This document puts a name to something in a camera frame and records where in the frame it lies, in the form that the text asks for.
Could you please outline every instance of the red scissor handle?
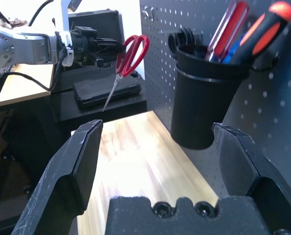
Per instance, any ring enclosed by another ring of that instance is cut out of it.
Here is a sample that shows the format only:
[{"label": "red scissor handle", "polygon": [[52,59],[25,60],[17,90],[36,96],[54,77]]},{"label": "red scissor handle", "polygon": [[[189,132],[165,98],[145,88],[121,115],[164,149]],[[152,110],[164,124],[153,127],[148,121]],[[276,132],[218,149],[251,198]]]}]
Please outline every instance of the red scissor handle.
[{"label": "red scissor handle", "polygon": [[[143,50],[139,58],[136,60],[136,62],[133,65],[131,65],[142,41],[144,41]],[[141,61],[145,57],[147,50],[149,49],[150,46],[150,40],[144,35],[141,36],[133,35],[129,37],[123,43],[123,45],[127,46],[131,42],[132,45],[130,46],[124,58],[122,59],[123,53],[120,53],[117,56],[116,73],[121,73],[122,77],[128,76],[135,70],[135,68],[141,63]]]}]

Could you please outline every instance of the screwdriver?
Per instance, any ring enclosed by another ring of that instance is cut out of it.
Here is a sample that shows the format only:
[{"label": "screwdriver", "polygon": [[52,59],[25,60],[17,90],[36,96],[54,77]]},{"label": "screwdriver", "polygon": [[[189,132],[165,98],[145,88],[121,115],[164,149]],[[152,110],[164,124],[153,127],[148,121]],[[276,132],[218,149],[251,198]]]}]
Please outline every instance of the screwdriver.
[{"label": "screwdriver", "polygon": [[291,5],[278,1],[252,25],[234,53],[231,64],[254,63],[255,59],[278,37],[291,20]]},{"label": "screwdriver", "polygon": [[225,58],[248,12],[249,6],[245,1],[231,1],[207,48],[205,60],[221,62]]}]

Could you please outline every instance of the black plastic cup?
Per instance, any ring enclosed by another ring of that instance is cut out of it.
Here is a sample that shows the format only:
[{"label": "black plastic cup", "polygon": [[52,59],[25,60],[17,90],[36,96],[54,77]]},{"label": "black plastic cup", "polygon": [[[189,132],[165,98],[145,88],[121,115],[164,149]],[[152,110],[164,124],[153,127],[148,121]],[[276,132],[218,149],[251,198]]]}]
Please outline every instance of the black plastic cup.
[{"label": "black plastic cup", "polygon": [[177,83],[171,137],[190,149],[208,148],[212,125],[222,122],[249,68],[204,60],[207,47],[177,49]]}]

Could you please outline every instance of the black pegboard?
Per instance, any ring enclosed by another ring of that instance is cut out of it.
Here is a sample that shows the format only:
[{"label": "black pegboard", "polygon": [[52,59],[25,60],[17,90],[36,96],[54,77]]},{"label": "black pegboard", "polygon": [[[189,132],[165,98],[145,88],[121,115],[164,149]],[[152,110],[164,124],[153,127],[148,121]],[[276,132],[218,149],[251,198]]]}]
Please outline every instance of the black pegboard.
[{"label": "black pegboard", "polygon": [[[274,3],[273,0],[247,2],[250,14],[242,32]],[[161,32],[189,27],[202,31],[203,42],[208,44],[228,4],[228,0],[140,0],[141,11],[145,6],[153,9],[153,21],[141,15],[142,34],[151,42],[144,60],[148,109],[154,110],[169,130],[177,74],[168,50],[168,35]],[[276,53],[280,53],[280,60],[275,69],[253,73],[241,84],[223,123],[251,135],[291,186],[291,23],[256,65],[268,64]],[[215,146],[184,151],[214,191],[219,196],[227,195]]]}]

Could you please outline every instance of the red screwdriver handle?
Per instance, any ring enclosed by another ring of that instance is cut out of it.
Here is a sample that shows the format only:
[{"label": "red screwdriver handle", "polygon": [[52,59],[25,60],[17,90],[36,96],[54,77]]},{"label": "red screwdriver handle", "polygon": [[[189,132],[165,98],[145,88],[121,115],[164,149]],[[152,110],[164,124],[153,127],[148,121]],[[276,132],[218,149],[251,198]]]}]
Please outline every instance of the red screwdriver handle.
[{"label": "red screwdriver handle", "polygon": [[248,30],[230,62],[251,65],[278,37],[290,20],[290,4],[285,1],[272,4],[269,11],[261,15]]}]

